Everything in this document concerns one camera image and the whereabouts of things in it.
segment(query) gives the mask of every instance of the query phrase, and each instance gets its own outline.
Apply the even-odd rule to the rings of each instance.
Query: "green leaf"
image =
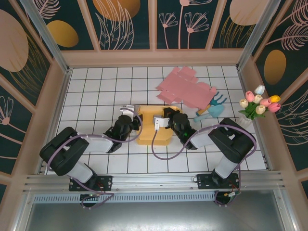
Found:
[[[239,113],[242,113],[243,115],[245,115],[246,117],[248,116],[248,113],[245,112],[245,110],[239,111]]]
[[[249,113],[249,114],[255,112],[257,106],[258,106],[258,104],[255,103],[254,105],[252,105],[251,107],[249,107],[249,108],[246,110],[246,112]]]
[[[263,114],[262,115],[256,114],[255,117],[265,117],[265,116]]]

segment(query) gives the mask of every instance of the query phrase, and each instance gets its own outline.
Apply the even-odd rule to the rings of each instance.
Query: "white flower pot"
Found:
[[[247,129],[252,124],[252,120],[241,114],[236,123],[242,128]]]

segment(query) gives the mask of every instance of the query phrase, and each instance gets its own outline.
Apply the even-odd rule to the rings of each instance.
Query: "white connector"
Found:
[[[134,105],[126,105],[126,106],[123,106],[123,108],[128,108],[132,111],[135,110],[135,106]],[[126,116],[129,116],[131,118],[131,121],[134,121],[134,114],[128,110],[125,110],[125,109],[122,109],[120,110],[122,112],[122,115],[126,115]]]
[[[235,196],[235,192],[229,193],[228,197],[232,197],[232,196]]]
[[[168,127],[169,120],[170,120],[169,118],[158,118],[158,117],[156,117],[155,121],[154,121],[155,131],[158,131],[159,127],[161,127],[161,128]]]

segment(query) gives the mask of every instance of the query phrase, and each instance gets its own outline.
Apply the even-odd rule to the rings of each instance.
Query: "floral wall print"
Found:
[[[36,105],[50,63],[8,2],[0,3],[0,76]]]
[[[252,55],[254,56],[255,53],[257,52],[257,50],[259,49],[261,42],[263,41],[263,38],[265,37],[265,35],[268,33],[270,27],[272,26],[273,22],[275,21],[277,15],[279,14],[281,8],[283,7],[283,5],[285,4],[286,0],[281,0],[279,3],[279,6],[277,8],[277,10],[274,13],[274,16],[271,18],[271,21],[269,22],[267,28],[265,29],[265,31],[263,32],[261,38],[259,39],[259,42],[257,43],[256,47],[254,48],[254,50],[252,51]]]
[[[308,68],[307,53],[308,0],[295,0],[256,60],[268,94],[281,95]]]
[[[213,48],[244,48],[268,0],[227,0]]]
[[[297,171],[308,168],[308,81],[276,113]]]
[[[33,3],[60,50],[94,49],[76,0],[33,0]]]
[[[147,0],[87,0],[102,50],[149,49]]]
[[[0,86],[0,171],[11,174],[32,113]]]
[[[158,0],[157,49],[204,49],[216,7],[212,0]]]

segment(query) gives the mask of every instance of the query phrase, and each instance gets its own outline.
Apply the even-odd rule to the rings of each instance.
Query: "yellow tulip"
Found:
[[[273,96],[271,96],[270,97],[270,101],[272,102],[272,103],[277,103],[277,102],[279,102],[281,99],[280,99],[280,97],[278,96],[278,95],[273,95]]]

